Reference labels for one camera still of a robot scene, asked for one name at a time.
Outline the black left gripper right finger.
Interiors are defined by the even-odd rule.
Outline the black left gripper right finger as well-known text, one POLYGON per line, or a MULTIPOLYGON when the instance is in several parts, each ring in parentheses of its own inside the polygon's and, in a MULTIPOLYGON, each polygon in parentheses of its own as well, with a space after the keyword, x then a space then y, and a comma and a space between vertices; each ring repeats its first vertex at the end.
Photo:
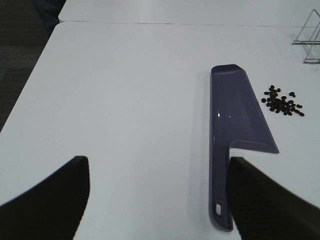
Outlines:
POLYGON ((318 240, 320 209, 242 157, 232 157, 226 198, 243 240, 318 240))

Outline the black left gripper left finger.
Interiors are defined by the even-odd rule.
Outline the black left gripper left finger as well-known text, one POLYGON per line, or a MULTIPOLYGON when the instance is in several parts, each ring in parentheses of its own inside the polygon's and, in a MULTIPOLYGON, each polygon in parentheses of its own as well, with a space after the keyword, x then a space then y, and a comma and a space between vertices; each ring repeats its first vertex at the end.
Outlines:
POLYGON ((72 240, 90 195, 89 160, 75 156, 0 206, 2 240, 72 240))

